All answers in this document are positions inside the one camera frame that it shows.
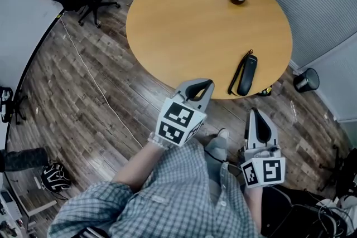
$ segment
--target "trash can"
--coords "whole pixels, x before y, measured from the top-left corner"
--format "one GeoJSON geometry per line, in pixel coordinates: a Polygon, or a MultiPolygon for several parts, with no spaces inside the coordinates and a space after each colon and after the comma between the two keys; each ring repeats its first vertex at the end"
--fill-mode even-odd
{"type": "Polygon", "coordinates": [[[316,90],[320,85],[320,79],[314,69],[307,69],[294,78],[294,87],[298,93],[316,90]]]}

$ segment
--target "round wooden table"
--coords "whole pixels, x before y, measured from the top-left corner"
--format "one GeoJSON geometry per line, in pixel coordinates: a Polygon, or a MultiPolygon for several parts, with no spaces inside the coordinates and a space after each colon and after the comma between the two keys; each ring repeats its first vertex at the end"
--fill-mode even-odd
{"type": "Polygon", "coordinates": [[[237,98],[227,89],[250,49],[258,65],[248,95],[278,80],[292,52],[290,26],[275,0],[241,5],[230,0],[134,0],[127,37],[135,57],[154,77],[173,88],[198,77],[212,79],[215,99],[237,98]]]}

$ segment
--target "white cable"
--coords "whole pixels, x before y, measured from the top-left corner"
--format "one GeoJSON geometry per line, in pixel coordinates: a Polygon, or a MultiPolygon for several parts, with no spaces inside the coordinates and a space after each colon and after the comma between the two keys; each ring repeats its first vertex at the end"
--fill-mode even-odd
{"type": "Polygon", "coordinates": [[[129,128],[124,124],[124,122],[120,119],[119,115],[115,112],[115,110],[111,107],[111,105],[110,105],[109,102],[107,101],[107,98],[105,97],[105,95],[104,95],[104,93],[102,92],[101,88],[99,87],[99,85],[98,85],[97,82],[95,81],[93,75],[90,73],[88,66],[85,64],[85,62],[83,61],[82,56],[79,54],[79,51],[78,51],[76,45],[74,44],[71,35],[69,35],[68,30],[67,30],[67,28],[66,28],[66,26],[65,26],[65,24],[64,24],[64,22],[63,22],[63,20],[62,20],[62,17],[60,18],[60,20],[61,20],[61,22],[62,22],[62,24],[63,24],[64,29],[65,29],[66,32],[67,32],[67,35],[68,35],[68,37],[69,37],[69,40],[71,40],[72,45],[73,45],[74,48],[76,49],[76,52],[77,52],[78,56],[80,57],[80,59],[81,59],[83,65],[85,65],[85,67],[87,68],[87,71],[88,71],[90,77],[93,79],[95,85],[97,86],[98,90],[99,90],[100,93],[102,94],[102,96],[103,96],[105,102],[108,104],[108,106],[109,106],[109,108],[112,110],[112,112],[115,113],[115,115],[118,117],[119,121],[124,125],[124,127],[127,128],[127,130],[129,131],[130,135],[134,138],[134,140],[140,145],[141,148],[143,148],[143,145],[140,144],[140,142],[134,137],[133,133],[132,133],[132,132],[129,130],[129,128]]]}

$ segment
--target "blue cloth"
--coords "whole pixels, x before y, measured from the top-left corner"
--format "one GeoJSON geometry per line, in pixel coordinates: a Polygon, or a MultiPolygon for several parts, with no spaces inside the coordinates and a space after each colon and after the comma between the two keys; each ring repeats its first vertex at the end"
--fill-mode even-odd
{"type": "Polygon", "coordinates": [[[165,152],[138,193],[101,182],[67,201],[47,237],[69,238],[103,224],[111,238],[260,237],[227,163],[220,165],[219,178],[222,191],[214,205],[204,149],[192,138],[165,152]]]}

